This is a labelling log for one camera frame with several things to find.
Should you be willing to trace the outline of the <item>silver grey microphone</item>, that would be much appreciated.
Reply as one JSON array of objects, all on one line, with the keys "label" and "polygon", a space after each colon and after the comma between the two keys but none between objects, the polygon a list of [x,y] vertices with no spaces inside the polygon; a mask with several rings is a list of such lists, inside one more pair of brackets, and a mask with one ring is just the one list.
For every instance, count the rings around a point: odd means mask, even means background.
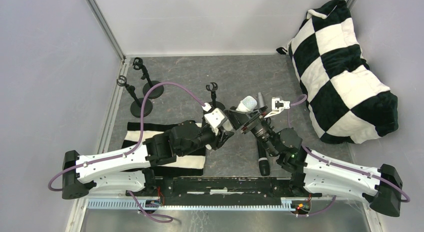
[{"label": "silver grey microphone", "polygon": [[263,94],[261,92],[259,92],[258,95],[257,95],[257,105],[258,105],[258,108],[263,108],[263,107],[266,106],[265,99],[264,99]]}]

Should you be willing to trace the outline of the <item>white microphone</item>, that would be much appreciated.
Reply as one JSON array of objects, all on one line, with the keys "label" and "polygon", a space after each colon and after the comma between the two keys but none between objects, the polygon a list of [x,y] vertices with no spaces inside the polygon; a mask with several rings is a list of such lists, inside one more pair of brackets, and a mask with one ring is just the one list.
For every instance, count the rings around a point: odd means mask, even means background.
[{"label": "white microphone", "polygon": [[247,96],[243,100],[241,100],[236,107],[235,111],[238,112],[253,112],[257,107],[257,101],[252,96]]}]

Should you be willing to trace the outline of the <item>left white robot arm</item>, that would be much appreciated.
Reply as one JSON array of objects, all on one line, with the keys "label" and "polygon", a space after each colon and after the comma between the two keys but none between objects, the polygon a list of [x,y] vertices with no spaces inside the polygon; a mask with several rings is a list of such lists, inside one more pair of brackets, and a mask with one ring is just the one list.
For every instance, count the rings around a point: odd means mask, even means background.
[{"label": "left white robot arm", "polygon": [[129,122],[122,148],[84,156],[68,151],[63,160],[65,200],[99,191],[141,192],[155,188],[155,177],[201,176],[206,151],[220,148],[234,134],[229,121],[178,124]]}]

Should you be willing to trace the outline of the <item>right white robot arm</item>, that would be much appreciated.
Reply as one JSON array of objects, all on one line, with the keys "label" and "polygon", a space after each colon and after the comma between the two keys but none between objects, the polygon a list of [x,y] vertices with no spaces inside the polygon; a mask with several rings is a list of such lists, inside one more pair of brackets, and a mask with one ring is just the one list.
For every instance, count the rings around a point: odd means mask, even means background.
[{"label": "right white robot arm", "polygon": [[266,108],[241,112],[233,107],[226,114],[235,129],[252,133],[266,154],[291,173],[289,187],[293,194],[344,197],[367,203],[380,214],[400,216],[401,204],[408,199],[395,167],[366,167],[323,155],[304,146],[294,128],[275,131],[265,112]]}]

